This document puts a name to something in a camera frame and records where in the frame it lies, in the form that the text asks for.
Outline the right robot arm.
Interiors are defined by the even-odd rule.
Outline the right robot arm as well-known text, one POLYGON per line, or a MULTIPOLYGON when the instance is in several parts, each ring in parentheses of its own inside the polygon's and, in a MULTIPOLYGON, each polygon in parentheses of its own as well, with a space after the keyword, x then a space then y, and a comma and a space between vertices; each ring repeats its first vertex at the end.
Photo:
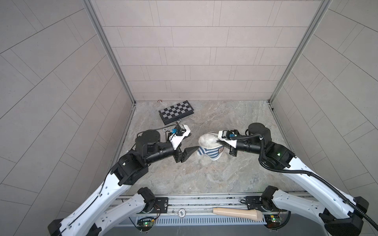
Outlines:
POLYGON ((268 186, 260 197, 264 210, 276 208, 299 214, 319 223, 332 236, 358 236, 365 222, 378 227, 367 215, 367 200, 346 194, 316 174, 293 151, 273 142, 270 129, 263 124, 250 124, 244 135, 238 130, 219 131, 218 142, 232 156, 239 151, 257 154, 261 167, 289 177, 315 198, 306 200, 268 186))

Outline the blue white striped sweater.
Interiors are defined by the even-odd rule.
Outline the blue white striped sweater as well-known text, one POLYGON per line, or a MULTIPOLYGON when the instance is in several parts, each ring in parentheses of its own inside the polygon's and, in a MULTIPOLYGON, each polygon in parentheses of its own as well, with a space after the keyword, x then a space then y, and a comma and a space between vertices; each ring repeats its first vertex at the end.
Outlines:
POLYGON ((224 146, 220 145, 219 147, 212 147, 212 148, 204 148, 204 147, 199 147, 197 150, 197 153, 199 156, 207 156, 209 157, 212 161, 216 161, 220 158, 224 150, 224 146))

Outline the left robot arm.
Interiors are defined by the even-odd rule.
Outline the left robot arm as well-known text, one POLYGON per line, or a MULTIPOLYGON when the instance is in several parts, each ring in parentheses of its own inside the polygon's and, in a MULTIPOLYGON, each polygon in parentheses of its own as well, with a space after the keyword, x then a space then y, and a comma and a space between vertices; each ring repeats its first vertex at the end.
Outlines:
POLYGON ((126 202, 109 209, 109 206, 129 190, 157 161, 173 157, 184 163, 198 150, 197 146, 180 149, 181 142, 191 135, 187 125, 178 124, 170 131, 166 142, 161 142, 156 129, 143 131, 136 137, 135 145, 110 169, 103 183, 71 215, 53 220, 48 225, 52 236, 103 236, 129 216, 149 212, 156 197, 147 188, 141 188, 126 202))

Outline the white teddy bear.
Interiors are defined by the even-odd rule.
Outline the white teddy bear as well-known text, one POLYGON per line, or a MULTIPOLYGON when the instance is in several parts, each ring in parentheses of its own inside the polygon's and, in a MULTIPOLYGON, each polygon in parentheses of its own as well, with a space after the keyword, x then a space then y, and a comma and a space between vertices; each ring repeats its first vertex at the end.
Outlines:
POLYGON ((218 134, 211 132, 211 133, 207 133, 200 136, 198 143, 199 143, 199 146, 203 148, 214 148, 214 147, 219 147, 221 145, 220 143, 217 142, 217 140, 218 140, 218 134))

